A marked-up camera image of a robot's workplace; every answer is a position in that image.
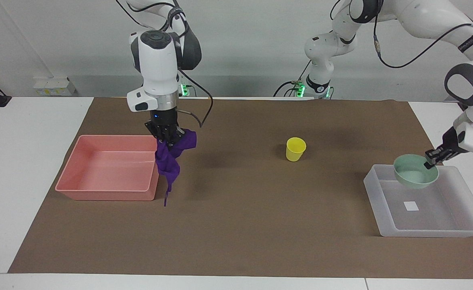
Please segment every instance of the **pink bin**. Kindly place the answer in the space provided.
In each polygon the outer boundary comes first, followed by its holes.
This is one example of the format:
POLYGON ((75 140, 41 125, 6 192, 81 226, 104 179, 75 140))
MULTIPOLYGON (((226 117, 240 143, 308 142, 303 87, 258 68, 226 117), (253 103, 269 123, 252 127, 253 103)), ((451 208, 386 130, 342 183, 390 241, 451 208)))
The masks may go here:
POLYGON ((74 200, 153 200, 156 139, 134 135, 82 135, 56 191, 74 200))

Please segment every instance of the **white table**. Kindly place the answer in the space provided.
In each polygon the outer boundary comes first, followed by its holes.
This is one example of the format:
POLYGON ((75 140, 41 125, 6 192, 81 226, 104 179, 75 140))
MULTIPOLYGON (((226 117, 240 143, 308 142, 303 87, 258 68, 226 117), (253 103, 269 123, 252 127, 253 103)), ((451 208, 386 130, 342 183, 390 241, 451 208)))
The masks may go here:
MULTIPOLYGON (((6 274, 92 100, 18 97, 0 108, 0 289, 473 289, 473 280, 6 274)), ((456 104, 411 106, 433 145, 461 113, 456 104)), ((473 192, 473 155, 447 165, 460 169, 473 192)))

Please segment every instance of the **purple towel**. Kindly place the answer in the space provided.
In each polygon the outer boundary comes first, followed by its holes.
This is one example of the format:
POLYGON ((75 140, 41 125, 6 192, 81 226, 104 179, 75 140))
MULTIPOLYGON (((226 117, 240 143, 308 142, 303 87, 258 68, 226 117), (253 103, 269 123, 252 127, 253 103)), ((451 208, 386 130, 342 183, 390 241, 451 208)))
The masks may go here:
POLYGON ((176 180, 181 171, 176 158, 181 156, 183 150, 195 148, 197 145, 197 134, 188 129, 179 142, 173 147, 169 147, 165 142, 157 142, 156 163, 159 174, 165 176, 168 182, 167 192, 165 194, 165 206, 167 206, 168 193, 172 191, 172 183, 176 180))

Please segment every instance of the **mint green bowl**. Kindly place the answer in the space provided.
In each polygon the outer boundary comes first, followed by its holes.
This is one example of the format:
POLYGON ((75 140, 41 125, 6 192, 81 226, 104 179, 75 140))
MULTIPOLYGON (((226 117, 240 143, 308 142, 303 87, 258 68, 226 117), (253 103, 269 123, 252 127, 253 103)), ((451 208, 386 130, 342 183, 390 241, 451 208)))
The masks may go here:
POLYGON ((426 169, 426 158, 415 154, 399 156, 394 161, 396 179, 410 189, 423 189, 438 179, 438 169, 426 169))

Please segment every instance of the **yellow plastic cup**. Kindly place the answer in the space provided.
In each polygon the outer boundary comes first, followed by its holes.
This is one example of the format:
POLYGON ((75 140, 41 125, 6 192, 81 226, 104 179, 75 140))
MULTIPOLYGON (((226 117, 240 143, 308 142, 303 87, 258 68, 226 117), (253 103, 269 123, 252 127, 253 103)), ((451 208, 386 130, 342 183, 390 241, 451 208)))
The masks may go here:
POLYGON ((286 141, 286 159, 295 162, 301 158, 306 151, 306 142, 303 139, 293 137, 286 141))

